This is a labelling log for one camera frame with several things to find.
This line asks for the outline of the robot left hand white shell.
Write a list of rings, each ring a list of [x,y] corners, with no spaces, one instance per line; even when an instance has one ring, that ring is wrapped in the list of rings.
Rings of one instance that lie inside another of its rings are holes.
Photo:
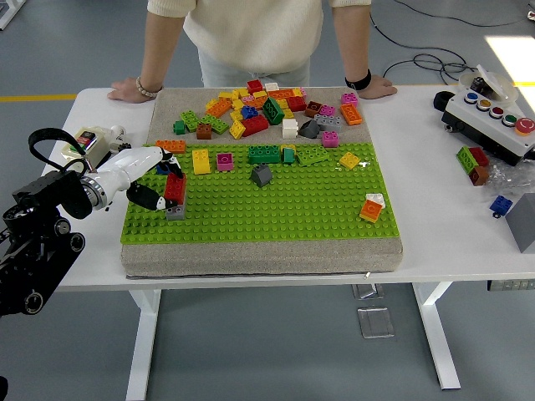
[[[93,207],[98,210],[107,206],[120,191],[126,191],[127,198],[138,206],[151,211],[176,207],[176,200],[166,199],[155,190],[140,185],[137,180],[145,173],[163,165],[178,178],[183,177],[176,157],[158,146],[122,150],[117,156],[106,161],[96,173],[88,173],[86,193],[93,191]]]

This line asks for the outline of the person's right hand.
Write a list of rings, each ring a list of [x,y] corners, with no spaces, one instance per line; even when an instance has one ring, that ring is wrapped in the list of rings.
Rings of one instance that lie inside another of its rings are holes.
[[[137,89],[135,78],[113,82],[107,98],[110,100],[125,101],[130,104],[144,103],[149,99]]]

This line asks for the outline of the person's left hand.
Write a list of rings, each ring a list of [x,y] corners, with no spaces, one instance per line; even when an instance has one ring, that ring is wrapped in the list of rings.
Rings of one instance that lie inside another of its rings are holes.
[[[358,92],[361,99],[381,99],[394,95],[398,89],[387,78],[373,74],[370,84]]]

